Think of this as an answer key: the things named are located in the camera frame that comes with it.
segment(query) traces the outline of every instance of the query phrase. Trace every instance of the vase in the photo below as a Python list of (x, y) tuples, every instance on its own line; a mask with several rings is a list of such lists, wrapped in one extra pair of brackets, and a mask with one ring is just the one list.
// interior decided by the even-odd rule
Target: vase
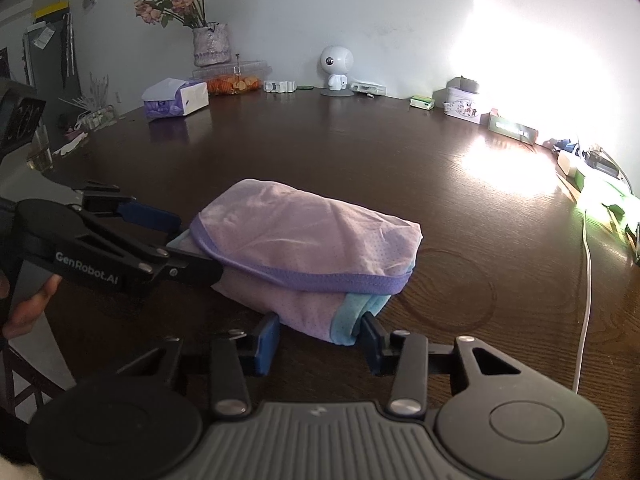
[(226, 23), (212, 23), (193, 29), (193, 63), (207, 66), (231, 61)]

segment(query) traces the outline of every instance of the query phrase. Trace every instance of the wooden table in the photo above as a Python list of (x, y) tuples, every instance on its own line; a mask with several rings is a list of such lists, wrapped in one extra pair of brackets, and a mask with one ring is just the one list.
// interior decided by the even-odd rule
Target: wooden table
[[(212, 99), (186, 119), (147, 124), (136, 110), (92, 134), (58, 171), (118, 184), (188, 222), (251, 177), (419, 222), (424, 240), (405, 290), (380, 314), (388, 328), (451, 343), (471, 333), (570, 387), (585, 302), (582, 215), (543, 148), (532, 152), (484, 128), (390, 98), (318, 91)], [(608, 226), (588, 225), (593, 311), (580, 392), (605, 414), (602, 479), (640, 478), (640, 269)], [(72, 372), (84, 376), (167, 334), (205, 342), (259, 316), (212, 290), (164, 283), (143, 302), (61, 286), (49, 320)], [(261, 399), (384, 401), (356, 348), (284, 328)], [(191, 395), (203, 397), (194, 378)], [(448, 383), (430, 383), (430, 403)]]

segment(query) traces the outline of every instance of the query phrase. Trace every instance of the white cable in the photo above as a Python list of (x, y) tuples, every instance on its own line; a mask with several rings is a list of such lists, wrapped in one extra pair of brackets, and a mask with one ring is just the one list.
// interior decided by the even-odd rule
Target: white cable
[(584, 321), (582, 322), (582, 332), (580, 332), (580, 341), (578, 343), (578, 357), (575, 360), (574, 387), (575, 393), (578, 393), (580, 386), (580, 374), (582, 372), (582, 356), (584, 354), (584, 343), (587, 339), (587, 330), (589, 329), (589, 319), (591, 317), (591, 253), (587, 243), (587, 210), (584, 210), (582, 222), (582, 244), (584, 245), (584, 253), (587, 255), (587, 305), (584, 309)]

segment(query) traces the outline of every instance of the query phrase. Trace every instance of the clear plastic container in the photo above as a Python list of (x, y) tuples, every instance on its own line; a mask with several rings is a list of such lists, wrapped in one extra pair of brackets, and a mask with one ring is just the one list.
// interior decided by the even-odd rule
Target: clear plastic container
[(204, 66), (193, 71), (192, 80), (207, 83), (212, 95), (241, 94), (261, 88), (270, 73), (271, 67), (266, 61), (241, 61)]

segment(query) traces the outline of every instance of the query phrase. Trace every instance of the human hand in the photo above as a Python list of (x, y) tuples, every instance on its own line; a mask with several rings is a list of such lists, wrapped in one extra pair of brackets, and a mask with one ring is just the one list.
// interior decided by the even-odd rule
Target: human hand
[[(2, 327), (2, 336), (5, 339), (13, 339), (31, 332), (33, 325), (44, 312), (47, 303), (58, 290), (58, 285), (61, 281), (62, 276), (52, 275), (32, 298), (18, 303)], [(4, 274), (0, 275), (1, 299), (9, 296), (10, 288), (11, 286), (6, 276)]]

